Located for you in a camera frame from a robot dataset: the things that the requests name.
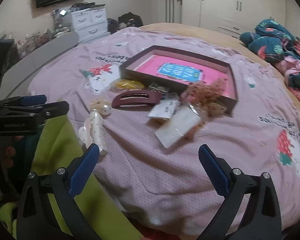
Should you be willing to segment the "cream hair claw clip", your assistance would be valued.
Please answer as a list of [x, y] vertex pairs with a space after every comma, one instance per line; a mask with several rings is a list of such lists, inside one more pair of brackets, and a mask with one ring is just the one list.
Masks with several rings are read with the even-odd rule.
[[78, 131], [79, 139], [88, 149], [91, 144], [96, 144], [101, 156], [108, 153], [104, 139], [103, 118], [96, 111], [92, 111], [89, 117], [84, 121], [83, 126]]

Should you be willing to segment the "pearl bow hair clip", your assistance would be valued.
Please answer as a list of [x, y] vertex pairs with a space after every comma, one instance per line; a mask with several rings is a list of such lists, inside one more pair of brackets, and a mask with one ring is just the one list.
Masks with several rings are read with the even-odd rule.
[[94, 100], [90, 106], [91, 112], [97, 112], [103, 117], [111, 115], [112, 107], [111, 103], [106, 100]]

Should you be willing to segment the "yellow bangles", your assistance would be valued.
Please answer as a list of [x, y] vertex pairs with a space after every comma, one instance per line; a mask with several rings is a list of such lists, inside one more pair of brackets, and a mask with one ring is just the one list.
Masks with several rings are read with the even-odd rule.
[[142, 90], [145, 88], [145, 86], [140, 83], [139, 81], [135, 80], [127, 80], [127, 79], [117, 79], [113, 82], [113, 86], [116, 89], [119, 90], [131, 90], [131, 89], [136, 89], [136, 90]]

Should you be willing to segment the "maroon oval hair clip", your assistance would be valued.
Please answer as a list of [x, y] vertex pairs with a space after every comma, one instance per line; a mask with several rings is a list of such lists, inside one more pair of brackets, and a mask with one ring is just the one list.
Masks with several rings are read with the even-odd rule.
[[111, 106], [115, 109], [127, 106], [155, 106], [160, 102], [162, 94], [152, 90], [133, 90], [117, 95]]

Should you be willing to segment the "clear box of hairpins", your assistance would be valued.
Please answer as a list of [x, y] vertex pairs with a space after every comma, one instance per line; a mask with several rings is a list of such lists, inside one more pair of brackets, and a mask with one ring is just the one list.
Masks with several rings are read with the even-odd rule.
[[170, 89], [156, 82], [151, 83], [148, 87], [148, 90], [159, 92], [161, 94], [168, 94]]

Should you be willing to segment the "clear plastic jewelry packet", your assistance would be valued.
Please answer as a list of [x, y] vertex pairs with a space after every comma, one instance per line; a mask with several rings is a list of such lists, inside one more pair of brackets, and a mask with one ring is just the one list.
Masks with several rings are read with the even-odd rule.
[[185, 137], [200, 122], [201, 117], [194, 108], [183, 106], [154, 134], [164, 148], [168, 149]]

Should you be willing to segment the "white earring card packet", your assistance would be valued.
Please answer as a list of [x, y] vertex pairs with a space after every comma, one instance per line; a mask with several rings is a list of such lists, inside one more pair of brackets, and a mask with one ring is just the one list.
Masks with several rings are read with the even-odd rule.
[[148, 114], [149, 118], [170, 119], [179, 107], [180, 101], [176, 98], [164, 99], [156, 104]]

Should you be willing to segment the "green garment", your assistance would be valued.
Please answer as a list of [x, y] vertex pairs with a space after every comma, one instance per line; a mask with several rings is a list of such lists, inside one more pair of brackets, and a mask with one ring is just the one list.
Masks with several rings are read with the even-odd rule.
[[[0, 197], [0, 239], [17, 239], [18, 208], [29, 173], [52, 174], [60, 167], [68, 167], [86, 150], [81, 149], [66, 115], [42, 122], [0, 122], [0, 126], [4, 132], [11, 132], [0, 137], [0, 161], [8, 186], [6, 194]], [[49, 200], [61, 230], [70, 233], [53, 194]], [[100, 239], [142, 238], [92, 173], [74, 201]]]

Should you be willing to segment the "grey bed footboard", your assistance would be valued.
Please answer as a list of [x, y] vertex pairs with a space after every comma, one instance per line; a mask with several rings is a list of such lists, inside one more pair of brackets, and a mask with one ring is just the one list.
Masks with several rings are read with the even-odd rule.
[[27, 95], [32, 79], [47, 63], [77, 46], [79, 36], [74, 31], [61, 35], [24, 57], [3, 76], [0, 100]]

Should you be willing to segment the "pink printed blanket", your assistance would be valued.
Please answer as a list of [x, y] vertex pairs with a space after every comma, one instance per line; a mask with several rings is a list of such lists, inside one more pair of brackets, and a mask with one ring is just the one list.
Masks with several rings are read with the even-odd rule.
[[271, 67], [239, 52], [205, 41], [130, 27], [104, 41], [80, 45], [44, 66], [28, 91], [49, 101], [65, 100], [76, 133], [97, 102], [113, 101], [119, 68], [133, 56], [159, 45], [209, 56], [228, 63], [238, 102], [227, 114], [217, 96], [231, 95], [223, 74], [191, 85], [186, 96], [162, 100], [157, 110], [167, 119], [151, 118], [151, 107], [125, 106], [106, 112], [103, 136], [107, 153], [95, 176], [127, 214], [156, 220], [155, 228], [196, 235], [221, 205], [198, 159], [207, 144], [244, 172], [268, 172], [279, 198], [282, 227], [300, 219], [300, 113]]

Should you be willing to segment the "black bag on floor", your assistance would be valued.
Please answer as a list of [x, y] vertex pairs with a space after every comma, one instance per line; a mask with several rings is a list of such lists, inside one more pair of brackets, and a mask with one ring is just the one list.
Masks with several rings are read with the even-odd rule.
[[143, 26], [143, 21], [140, 16], [129, 12], [120, 16], [117, 20], [108, 18], [107, 24], [108, 31], [113, 34], [121, 29], [125, 29], [128, 27], [141, 27]]

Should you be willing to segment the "dark shallow cardboard box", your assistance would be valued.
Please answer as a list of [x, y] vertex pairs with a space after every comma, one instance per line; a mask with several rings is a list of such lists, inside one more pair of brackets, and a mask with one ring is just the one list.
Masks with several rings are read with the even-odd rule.
[[122, 63], [120, 74], [145, 86], [156, 82], [178, 94], [183, 93], [190, 83], [203, 81], [210, 85], [217, 79], [226, 79], [224, 92], [218, 100], [226, 106], [227, 114], [231, 114], [237, 104], [236, 83], [230, 64], [197, 53], [151, 46]]

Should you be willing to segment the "pink book in box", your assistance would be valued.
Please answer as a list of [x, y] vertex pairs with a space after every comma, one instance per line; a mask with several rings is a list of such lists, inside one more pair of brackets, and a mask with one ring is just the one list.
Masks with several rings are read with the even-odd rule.
[[236, 98], [230, 66], [210, 57], [199, 59], [182, 55], [178, 59], [177, 57], [153, 54], [147, 56], [141, 63], [137, 63], [132, 70], [184, 85], [199, 81], [211, 85], [215, 80], [223, 79], [225, 87], [222, 95], [232, 99]]

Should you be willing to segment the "teal floral quilt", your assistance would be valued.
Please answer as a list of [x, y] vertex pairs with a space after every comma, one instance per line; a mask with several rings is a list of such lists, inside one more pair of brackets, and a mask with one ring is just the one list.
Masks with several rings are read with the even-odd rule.
[[254, 32], [245, 32], [239, 40], [268, 63], [278, 63], [291, 56], [300, 60], [300, 42], [285, 27], [272, 19], [260, 22]]

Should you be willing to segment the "white wardrobe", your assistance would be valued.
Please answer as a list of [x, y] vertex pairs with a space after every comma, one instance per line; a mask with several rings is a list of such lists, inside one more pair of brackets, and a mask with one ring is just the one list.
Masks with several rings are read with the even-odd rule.
[[182, 0], [182, 24], [238, 38], [265, 19], [286, 24], [286, 0]]

